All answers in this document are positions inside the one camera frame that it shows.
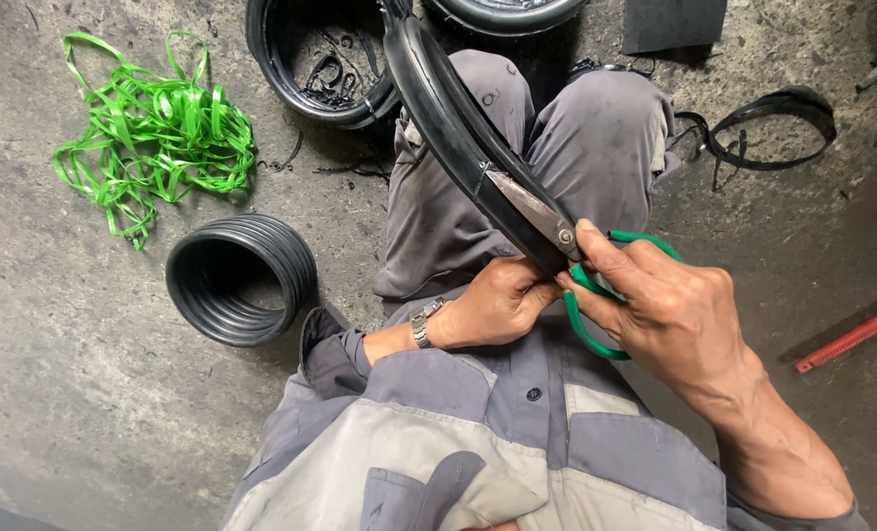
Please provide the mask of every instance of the shirt pocket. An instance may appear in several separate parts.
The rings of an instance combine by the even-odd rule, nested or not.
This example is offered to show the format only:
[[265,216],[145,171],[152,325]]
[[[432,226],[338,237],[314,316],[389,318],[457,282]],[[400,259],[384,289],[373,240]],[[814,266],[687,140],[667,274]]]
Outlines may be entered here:
[[726,529],[724,474],[684,434],[652,416],[571,416],[569,468]]

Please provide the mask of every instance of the green scissor handle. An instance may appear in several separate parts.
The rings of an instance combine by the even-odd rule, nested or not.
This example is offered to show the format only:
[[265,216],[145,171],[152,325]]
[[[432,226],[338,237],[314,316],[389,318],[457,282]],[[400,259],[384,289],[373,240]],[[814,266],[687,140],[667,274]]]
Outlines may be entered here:
[[[684,263],[684,259],[681,258],[680,254],[675,252],[670,245],[665,243],[663,240],[656,238],[655,236],[643,235],[641,233],[623,233],[621,231],[609,231],[607,237],[609,241],[620,242],[623,244],[630,244],[635,240],[648,240],[657,245],[657,247],[661,250],[665,251],[665,254],[667,254],[671,258],[678,260],[681,264]],[[585,287],[587,290],[595,293],[596,295],[607,296],[618,302],[624,302],[624,300],[618,295],[596,284],[592,277],[589,277],[589,275],[586,274],[586,271],[583,270],[582,264],[576,264],[571,267],[570,274],[573,276],[573,280],[576,284]],[[583,325],[583,316],[579,311],[579,302],[576,301],[576,294],[573,293],[572,290],[568,289],[563,292],[563,300],[566,301],[566,309],[570,313],[570,322],[573,323],[574,332],[576,332],[576,335],[578,335],[579,338],[583,340],[583,343],[586,344],[586,347],[591,352],[610,360],[625,361],[632,359],[625,351],[617,351],[615,349],[604,347],[598,344],[596,340],[593,339],[591,336],[589,336],[589,332],[586,332],[586,327]]]

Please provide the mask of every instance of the man's left hand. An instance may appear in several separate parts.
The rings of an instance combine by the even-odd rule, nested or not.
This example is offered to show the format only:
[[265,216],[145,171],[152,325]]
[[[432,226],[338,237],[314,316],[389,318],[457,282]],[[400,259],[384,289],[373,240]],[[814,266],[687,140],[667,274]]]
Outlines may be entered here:
[[491,260],[463,295],[427,321],[441,349],[503,345],[523,337],[562,289],[525,256]]

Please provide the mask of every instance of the person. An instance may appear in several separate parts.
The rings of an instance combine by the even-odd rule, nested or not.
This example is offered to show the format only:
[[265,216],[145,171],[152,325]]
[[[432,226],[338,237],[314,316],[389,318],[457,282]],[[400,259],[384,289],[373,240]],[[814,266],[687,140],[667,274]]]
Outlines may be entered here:
[[[308,316],[299,370],[221,528],[867,529],[835,455],[744,343],[728,274],[601,233],[647,226],[652,188],[677,164],[668,98],[638,74],[594,71],[536,115],[510,60],[452,61],[625,302],[518,256],[403,112],[373,282],[390,317],[366,334]],[[710,423],[719,467],[585,348],[563,289],[600,342]]]

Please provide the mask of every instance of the hand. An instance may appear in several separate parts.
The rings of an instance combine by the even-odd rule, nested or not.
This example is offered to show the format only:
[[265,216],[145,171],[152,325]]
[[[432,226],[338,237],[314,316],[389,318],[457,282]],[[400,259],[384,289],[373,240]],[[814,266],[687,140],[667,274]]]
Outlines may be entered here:
[[702,416],[756,391],[766,374],[743,342],[727,272],[681,264],[645,240],[620,250],[585,219],[576,241],[588,257],[584,266],[602,273],[625,302],[596,295],[565,272],[557,282],[640,366]]
[[559,286],[529,258],[495,258],[464,294],[429,318],[429,338],[442,349],[510,343],[530,332],[560,295]]

